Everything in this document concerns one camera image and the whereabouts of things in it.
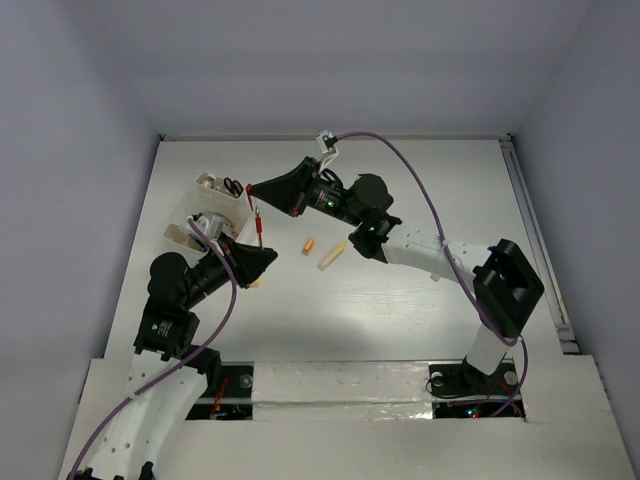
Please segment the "red gel pen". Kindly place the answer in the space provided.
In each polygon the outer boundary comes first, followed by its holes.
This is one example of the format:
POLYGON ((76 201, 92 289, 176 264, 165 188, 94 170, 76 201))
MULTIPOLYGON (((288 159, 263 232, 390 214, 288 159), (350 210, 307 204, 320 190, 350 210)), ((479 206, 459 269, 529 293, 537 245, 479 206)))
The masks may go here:
POLYGON ((258 206, 255 207, 254 214, 255 214, 255 228, 256 228, 256 233, 258 238, 258 245, 261 249, 263 249, 264 248, 263 225, 262 225, 260 209, 258 206))

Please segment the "orange marker cap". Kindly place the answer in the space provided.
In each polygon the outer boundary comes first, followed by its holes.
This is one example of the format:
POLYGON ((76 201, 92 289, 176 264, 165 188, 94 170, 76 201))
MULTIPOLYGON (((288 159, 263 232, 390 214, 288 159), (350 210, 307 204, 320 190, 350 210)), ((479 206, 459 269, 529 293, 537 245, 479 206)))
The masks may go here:
POLYGON ((314 245, 315 245, 315 239, 314 238, 309 238, 305 242, 305 244, 303 245, 301 252, 304 255, 308 255, 312 251, 312 249, 314 248, 314 245))

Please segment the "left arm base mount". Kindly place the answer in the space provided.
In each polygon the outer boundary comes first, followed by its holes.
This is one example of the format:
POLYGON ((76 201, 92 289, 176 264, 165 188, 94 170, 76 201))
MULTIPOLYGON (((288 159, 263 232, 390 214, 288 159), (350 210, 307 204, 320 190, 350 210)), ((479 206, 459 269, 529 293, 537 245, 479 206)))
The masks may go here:
POLYGON ((193 405, 187 420, 245 421, 253 419, 253 363, 225 363, 219 384, 193 405))

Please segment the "pink white stapler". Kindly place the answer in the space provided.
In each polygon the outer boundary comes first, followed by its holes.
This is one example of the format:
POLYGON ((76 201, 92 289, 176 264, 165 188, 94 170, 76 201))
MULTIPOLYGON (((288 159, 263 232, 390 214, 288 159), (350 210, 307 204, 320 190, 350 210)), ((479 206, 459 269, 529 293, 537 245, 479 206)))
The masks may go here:
POLYGON ((215 175, 207 174, 203 177, 201 185, 204 188, 216 190, 218 188, 218 177, 215 175))

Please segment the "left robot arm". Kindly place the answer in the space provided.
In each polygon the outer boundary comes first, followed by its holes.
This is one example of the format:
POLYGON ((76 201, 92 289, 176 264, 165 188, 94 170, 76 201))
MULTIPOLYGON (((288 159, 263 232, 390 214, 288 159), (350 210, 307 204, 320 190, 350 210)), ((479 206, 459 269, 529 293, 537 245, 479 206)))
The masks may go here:
POLYGON ((229 284, 249 287, 276 260, 271 248, 222 236, 219 248, 194 266, 177 252, 150 265, 145 304, 122 399, 91 434, 71 479, 155 479, 170 444, 196 400, 222 381, 218 351, 193 342, 193 309, 229 284))

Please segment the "yellow highlighter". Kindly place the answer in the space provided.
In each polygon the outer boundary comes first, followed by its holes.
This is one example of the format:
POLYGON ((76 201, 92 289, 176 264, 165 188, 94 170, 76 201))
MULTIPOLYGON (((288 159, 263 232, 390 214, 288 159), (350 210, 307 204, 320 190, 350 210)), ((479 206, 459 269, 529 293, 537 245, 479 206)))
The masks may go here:
POLYGON ((337 244, 329 253, 327 253, 317 264, 320 271, 325 271, 330 267, 345 251, 346 243, 337 244))

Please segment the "black handled scissors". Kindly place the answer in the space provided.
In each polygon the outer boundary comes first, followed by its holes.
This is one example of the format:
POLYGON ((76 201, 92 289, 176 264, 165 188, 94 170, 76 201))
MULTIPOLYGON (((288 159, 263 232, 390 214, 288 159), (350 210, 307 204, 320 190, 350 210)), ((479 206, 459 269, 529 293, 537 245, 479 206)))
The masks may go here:
POLYGON ((244 186, 238 180, 231 179, 230 177, 225 177, 223 179, 223 185, 226 191, 234 198, 241 197, 245 191, 244 186))

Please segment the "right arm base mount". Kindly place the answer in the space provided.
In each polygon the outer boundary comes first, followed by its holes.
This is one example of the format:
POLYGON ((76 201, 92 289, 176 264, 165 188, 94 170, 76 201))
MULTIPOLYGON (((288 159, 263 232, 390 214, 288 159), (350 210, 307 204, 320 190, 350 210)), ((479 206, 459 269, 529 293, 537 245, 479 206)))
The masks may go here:
POLYGON ((425 383, 435 419, 521 418, 525 409, 512 359, 487 376, 463 363, 430 364, 425 383))

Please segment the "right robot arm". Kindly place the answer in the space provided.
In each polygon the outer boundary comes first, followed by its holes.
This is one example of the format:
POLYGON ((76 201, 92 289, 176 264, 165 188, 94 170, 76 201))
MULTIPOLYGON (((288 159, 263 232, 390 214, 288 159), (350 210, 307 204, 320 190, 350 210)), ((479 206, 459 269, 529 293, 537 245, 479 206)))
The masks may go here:
POLYGON ((250 194, 291 216, 311 208, 354 226, 349 240, 364 258, 422 270, 433 280, 459 284, 470 296, 481 325, 460 368, 462 384, 482 392, 517 340, 544 292, 520 247, 502 239, 486 247, 445 240, 413 229, 389 214, 393 203, 384 180, 361 174, 350 187, 323 175, 306 157, 292 171, 254 184, 250 194))

